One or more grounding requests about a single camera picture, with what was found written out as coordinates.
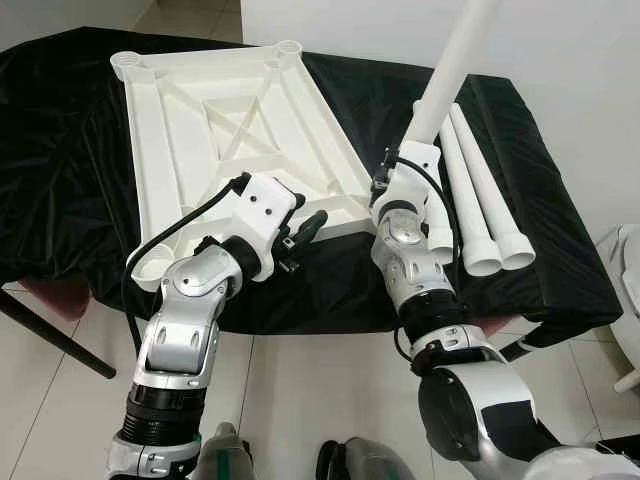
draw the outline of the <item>white wall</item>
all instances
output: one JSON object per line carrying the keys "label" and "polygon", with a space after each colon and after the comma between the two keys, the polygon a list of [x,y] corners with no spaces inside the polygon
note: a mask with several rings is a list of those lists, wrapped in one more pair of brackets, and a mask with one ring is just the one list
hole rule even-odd
{"label": "white wall", "polygon": [[154,0],[0,0],[0,51],[83,25],[130,29]]}
{"label": "white wall", "polygon": [[[243,36],[433,66],[462,5],[242,0]],[[515,82],[594,239],[640,222],[638,0],[504,0],[474,71]]]}

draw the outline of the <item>black cable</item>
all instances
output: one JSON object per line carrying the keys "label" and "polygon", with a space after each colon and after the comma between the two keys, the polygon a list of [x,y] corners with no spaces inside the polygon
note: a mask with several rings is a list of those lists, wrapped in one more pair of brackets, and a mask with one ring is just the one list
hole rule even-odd
{"label": "black cable", "polygon": [[246,186],[247,182],[249,181],[249,178],[250,176],[248,174],[242,174],[239,177],[229,180],[229,183],[227,183],[224,187],[222,187],[222,190],[216,193],[210,200],[207,200],[201,206],[196,208],[193,212],[189,213],[188,215],[185,215],[180,220],[175,222],[173,225],[167,227],[165,230],[163,230],[158,235],[156,235],[151,240],[149,240],[147,243],[145,243],[143,246],[141,246],[138,249],[138,251],[136,251],[136,253],[133,254],[131,259],[129,260],[129,263],[127,263],[124,273],[122,274],[122,281],[120,282],[120,296],[122,299],[122,307],[124,310],[124,314],[126,315],[127,323],[129,324],[129,330],[131,332],[133,346],[136,350],[136,356],[138,356],[138,354],[140,353],[140,347],[142,346],[142,339],[140,338],[140,331],[138,330],[138,326],[136,325],[136,317],[129,311],[128,298],[127,298],[127,285],[131,281],[131,274],[133,273],[133,269],[138,264],[140,259],[144,257],[147,253],[149,253],[149,251],[153,247],[163,242],[164,240],[169,238],[171,235],[176,233],[178,230],[180,230],[182,227],[192,222],[197,217],[202,215],[204,212],[209,210],[211,207],[216,205],[231,190],[243,189]]}
{"label": "black cable", "polygon": [[401,157],[396,156],[391,161],[395,163],[401,163],[402,165],[406,165],[407,167],[411,168],[413,171],[421,175],[422,178],[424,178],[429,183],[429,185],[431,185],[431,187],[436,191],[436,194],[438,195],[438,197],[440,197],[440,200],[442,200],[444,208],[447,211],[447,217],[449,219],[449,224],[451,225],[451,231],[453,234],[453,259],[451,262],[451,268],[453,269],[452,283],[453,283],[454,291],[458,292],[460,287],[460,276],[458,274],[458,270],[459,270],[458,265],[460,260],[460,230],[458,228],[458,220],[453,211],[453,208],[451,207],[451,204],[449,203],[449,200],[445,197],[444,192],[442,191],[442,188],[440,187],[440,185],[438,185],[438,183],[431,177],[431,175],[426,173],[424,170],[421,170],[410,161],[405,160],[404,158],[401,158]]}
{"label": "black cable", "polygon": [[405,360],[408,360],[409,363],[411,363],[411,357],[404,353],[404,350],[402,350],[402,346],[400,346],[400,339],[398,338],[399,331],[400,327],[396,327],[393,331],[393,344],[396,346],[396,351],[398,352],[398,354]]}

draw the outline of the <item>white tray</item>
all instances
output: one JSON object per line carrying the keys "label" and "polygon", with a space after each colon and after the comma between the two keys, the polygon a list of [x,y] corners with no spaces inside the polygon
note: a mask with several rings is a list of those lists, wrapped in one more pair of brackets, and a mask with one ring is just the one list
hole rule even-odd
{"label": "white tray", "polygon": [[[319,209],[329,214],[316,240],[373,232],[370,178],[300,58],[301,46],[111,57],[124,82],[140,210],[141,245],[201,205],[230,178],[277,177],[307,203],[295,231]],[[191,255],[204,235],[223,232],[230,194],[138,264],[149,291],[165,269]]]}

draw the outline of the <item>black cloth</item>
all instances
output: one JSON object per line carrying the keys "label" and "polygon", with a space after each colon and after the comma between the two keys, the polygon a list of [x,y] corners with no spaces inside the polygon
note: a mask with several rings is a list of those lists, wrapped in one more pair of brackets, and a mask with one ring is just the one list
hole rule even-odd
{"label": "black cloth", "polygon": [[[139,243],[126,102],[109,57],[228,48],[188,38],[80,28],[0,54],[0,282],[86,276],[95,298],[122,308],[120,276]],[[397,145],[429,68],[305,53],[303,60],[373,174]],[[519,227],[537,252],[513,272],[472,278],[462,295],[478,316],[522,313],[543,322],[543,346],[621,314],[595,248],[511,82],[472,75],[459,103]],[[369,258],[372,237],[313,244],[294,275],[276,274],[232,300],[221,319],[243,333],[389,330],[395,315]],[[154,295],[133,289],[148,318]]]}

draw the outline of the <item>white plastic part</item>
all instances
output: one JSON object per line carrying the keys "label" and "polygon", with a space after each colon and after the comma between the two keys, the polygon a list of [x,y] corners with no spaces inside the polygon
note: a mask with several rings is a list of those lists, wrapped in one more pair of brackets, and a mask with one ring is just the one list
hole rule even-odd
{"label": "white plastic part", "polygon": [[403,141],[433,143],[472,62],[482,48],[501,0],[468,0],[414,112]]}
{"label": "white plastic part", "polygon": [[254,174],[236,202],[226,235],[245,240],[260,259],[260,272],[253,277],[263,281],[273,273],[271,248],[286,216],[296,205],[296,197],[273,177]]}
{"label": "white plastic part", "polygon": [[440,129],[440,141],[460,222],[460,233],[464,245],[462,248],[464,266],[469,275],[474,277],[493,275],[502,265],[500,250],[489,236],[456,132],[448,115]]}
{"label": "white plastic part", "polygon": [[636,315],[640,315],[640,232],[636,231],[624,242],[622,258],[625,271],[622,273],[622,284],[627,297],[633,305]]}
{"label": "white plastic part", "polygon": [[622,393],[640,381],[640,315],[623,282],[623,275],[639,266],[636,245],[633,239],[640,237],[640,225],[624,224],[609,232],[596,243],[611,284],[616,291],[624,313],[611,324],[611,332],[616,342],[633,365],[633,369],[614,385],[615,391]]}
{"label": "white plastic part", "polygon": [[141,59],[140,54],[125,51],[114,53],[111,55],[109,61],[111,62],[111,67],[113,68],[116,77],[118,77],[118,80],[124,82],[123,68],[140,65]]}
{"label": "white plastic part", "polygon": [[491,235],[500,249],[502,268],[517,270],[530,265],[535,260],[536,254],[529,238],[518,230],[462,109],[457,103],[451,106],[451,121]]}
{"label": "white plastic part", "polygon": [[613,389],[618,393],[624,393],[640,385],[640,370],[631,370],[624,377],[613,384]]}
{"label": "white plastic part", "polygon": [[[398,155],[428,173],[440,184],[438,175],[440,149],[438,147],[420,142],[403,142]],[[453,235],[442,202],[439,203],[440,209],[434,208],[434,205],[437,205],[434,198],[439,201],[437,194],[421,175],[406,165],[396,164],[389,172],[389,177],[387,189],[376,199],[371,208],[371,217],[375,224],[377,225],[380,220],[380,211],[389,202],[409,202],[415,207],[419,220],[429,224],[427,248],[434,253],[438,263],[451,263]]]}
{"label": "white plastic part", "polygon": [[[420,103],[420,100],[413,102],[414,113]],[[402,152],[408,150],[412,144],[424,145],[423,143],[411,140],[404,141],[400,146],[400,156],[402,156]],[[427,173],[436,181],[439,187],[442,187],[440,172],[438,170],[439,160],[440,157],[438,156],[435,161],[429,162]],[[447,210],[444,208],[442,200],[430,186],[425,210],[425,220],[429,225],[429,237],[427,239],[429,250],[433,252],[438,262],[442,265],[451,263],[453,261],[453,232],[451,231],[451,225],[449,225],[449,217],[447,216]]]}
{"label": "white plastic part", "polygon": [[[306,204],[289,222],[294,232],[324,209],[329,219],[316,240],[375,233],[371,179],[302,63],[301,50],[284,41],[111,57],[127,97],[142,244],[243,171],[276,177],[305,195]],[[136,269],[138,285],[155,290],[160,266],[168,266],[171,255],[191,255],[203,236],[228,232],[237,199],[229,194],[149,252]]]}
{"label": "white plastic part", "polygon": [[[423,167],[426,165],[427,174],[436,181],[438,186],[442,187],[440,173],[438,172],[440,150],[437,147],[420,142],[406,141],[402,142],[398,153],[402,158],[415,159]],[[449,217],[447,217],[447,211],[442,204],[442,200],[428,184],[424,219],[429,225],[429,236],[427,237],[429,250],[436,256],[438,263],[442,265],[451,263],[453,260],[453,233],[449,225]]]}
{"label": "white plastic part", "polygon": [[524,480],[634,480],[640,469],[623,455],[610,455],[592,448],[558,447],[534,458]]}

